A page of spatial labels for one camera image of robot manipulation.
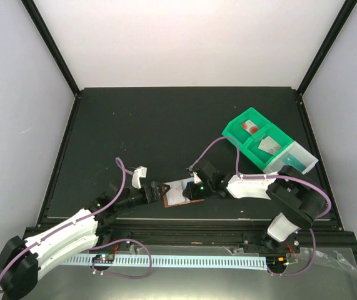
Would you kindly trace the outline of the brown leather card holder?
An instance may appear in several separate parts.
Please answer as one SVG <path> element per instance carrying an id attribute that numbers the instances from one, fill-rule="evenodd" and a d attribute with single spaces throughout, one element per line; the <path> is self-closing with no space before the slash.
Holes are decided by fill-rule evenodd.
<path id="1" fill-rule="evenodd" d="M 192 177 L 187 179 L 181 179 L 178 181 L 166 182 L 165 185 L 170 187 L 169 191 L 163 196 L 163 203 L 166 208 L 171 208 L 175 206 L 181 206 L 185 204 L 192 204 L 204 201 L 204 199 L 189 200 L 183 196 L 183 191 L 187 183 L 193 183 L 194 179 Z"/>

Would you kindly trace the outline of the white card with magnetic stripe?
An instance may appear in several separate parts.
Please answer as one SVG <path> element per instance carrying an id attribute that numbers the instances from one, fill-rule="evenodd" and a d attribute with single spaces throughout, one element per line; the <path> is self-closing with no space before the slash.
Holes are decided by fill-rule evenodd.
<path id="1" fill-rule="evenodd" d="M 258 149 L 268 153 L 270 155 L 275 155 L 282 146 L 276 142 L 271 136 L 266 136 L 264 139 L 260 141 Z"/>

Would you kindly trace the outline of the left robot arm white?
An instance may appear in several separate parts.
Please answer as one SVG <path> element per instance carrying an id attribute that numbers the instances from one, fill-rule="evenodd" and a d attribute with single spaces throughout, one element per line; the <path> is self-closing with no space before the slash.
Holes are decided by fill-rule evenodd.
<path id="1" fill-rule="evenodd" d="M 25 239 L 14 236 L 0 253 L 0 294 L 21 299 L 38 281 L 67 258 L 112 243 L 114 220 L 136 206 L 159 202 L 170 185 L 153 181 L 141 188 L 121 186 L 114 196 L 105 192 L 69 219 Z"/>

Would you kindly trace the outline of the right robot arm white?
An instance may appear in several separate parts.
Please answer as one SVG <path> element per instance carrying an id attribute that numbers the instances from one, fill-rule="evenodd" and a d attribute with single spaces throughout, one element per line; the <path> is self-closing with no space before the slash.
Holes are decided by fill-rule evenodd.
<path id="1" fill-rule="evenodd" d="M 291 235 L 300 229 L 311 229 L 314 221 L 331 209 L 328 195 L 289 165 L 269 174 L 224 174 L 209 161 L 202 161 L 191 172 L 194 179 L 183 189 L 183 196 L 190 201 L 260 198 L 276 206 L 278 214 L 266 230 L 245 238 L 251 249 L 263 253 L 282 252 Z"/>

